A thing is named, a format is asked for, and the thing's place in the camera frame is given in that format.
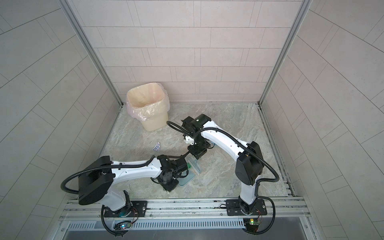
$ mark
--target beige trash can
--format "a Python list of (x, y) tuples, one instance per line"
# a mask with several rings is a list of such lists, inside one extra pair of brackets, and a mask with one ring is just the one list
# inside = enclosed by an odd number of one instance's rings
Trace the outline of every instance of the beige trash can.
[(160, 83), (148, 83), (132, 88), (127, 93), (127, 111), (138, 119), (147, 131), (167, 125), (169, 98)]

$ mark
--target marble floor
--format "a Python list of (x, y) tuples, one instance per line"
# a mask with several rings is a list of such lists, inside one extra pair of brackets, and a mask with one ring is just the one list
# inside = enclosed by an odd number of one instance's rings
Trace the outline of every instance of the marble floor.
[[(168, 115), (170, 121), (181, 125), (182, 119), (188, 116), (195, 118), (201, 113), (209, 116), (233, 136), (243, 141), (257, 142), (264, 159), (281, 176), (257, 105), (171, 104)], [(157, 142), (160, 142), (161, 149), (153, 151)], [(139, 120), (128, 115), (123, 106), (102, 156), (109, 155), (115, 161), (139, 161), (147, 160), (152, 155), (179, 156), (186, 152), (187, 144), (180, 132), (169, 126), (147, 132)], [(159, 184), (154, 184), (149, 178), (122, 182), (116, 187), (127, 190), (132, 199), (237, 197), (240, 194), (240, 180), (235, 175), (235, 165), (236, 162), (223, 149), (215, 146), (213, 149), (208, 149), (208, 152), (199, 159), (202, 172), (185, 186), (177, 186), (172, 192), (164, 191)], [(264, 168), (263, 176), (272, 178), (273, 174)], [(258, 193), (262, 196), (287, 196), (281, 178), (279, 182), (262, 182)]]

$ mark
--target gray stone floor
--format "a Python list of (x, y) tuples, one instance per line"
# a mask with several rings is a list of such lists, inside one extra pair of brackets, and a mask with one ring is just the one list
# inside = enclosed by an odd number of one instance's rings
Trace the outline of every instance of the gray stone floor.
[[(168, 115), (170, 121), (181, 125), (182, 119), (187, 116), (195, 118), (201, 113), (233, 136), (257, 142), (264, 159), (281, 175), (255, 104), (171, 104)], [(153, 151), (157, 142), (160, 142), (161, 149)], [(124, 106), (102, 155), (109, 155), (115, 161), (139, 161), (147, 160), (152, 155), (178, 156), (186, 152), (187, 144), (180, 132), (168, 126), (147, 132), (138, 120), (128, 115)], [(240, 181), (235, 175), (235, 163), (223, 149), (215, 146), (199, 159), (200, 175), (183, 187), (177, 186), (172, 192), (164, 191), (149, 178), (122, 182), (117, 184), (117, 188), (127, 190), (133, 199), (237, 197)], [(263, 176), (273, 177), (273, 174), (264, 168)], [(258, 193), (263, 196), (287, 196), (281, 178), (276, 183), (262, 182)]]

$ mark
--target black mounting plate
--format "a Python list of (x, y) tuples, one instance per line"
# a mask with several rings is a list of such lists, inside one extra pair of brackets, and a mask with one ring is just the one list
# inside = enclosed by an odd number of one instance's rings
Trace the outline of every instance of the black mounting plate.
[[(239, 204), (238, 199), (227, 199), (225, 201), (225, 204), (227, 205), (228, 216), (246, 216), (240, 210), (240, 204)], [(264, 200), (263, 199), (257, 199), (256, 204), (253, 207), (254, 211), (253, 211), (252, 215), (259, 215), (259, 212), (256, 209), (258, 209), (260, 211), (261, 215), (267, 215), (267, 211), (265, 208), (263, 208), (263, 206), (265, 206)]]
[[(145, 212), (147, 210), (147, 201), (131, 201), (132, 207), (136, 208), (139, 212), (139, 217), (144, 217)], [(132, 210), (127, 216), (124, 217), (137, 217), (137, 214), (134, 215), (134, 211)], [(119, 211), (111, 211), (106, 209), (104, 212), (104, 217), (119, 217)]]

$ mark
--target tiled wall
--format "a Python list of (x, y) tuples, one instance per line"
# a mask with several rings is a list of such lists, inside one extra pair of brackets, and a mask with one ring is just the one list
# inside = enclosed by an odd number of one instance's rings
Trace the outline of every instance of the tiled wall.
[(42, 239), (118, 108), (56, 0), (0, 1), (1, 239)]
[(314, 0), (262, 105), (323, 239), (384, 237), (383, 15)]
[(300, 1), (68, 0), (116, 90), (171, 102), (260, 99)]

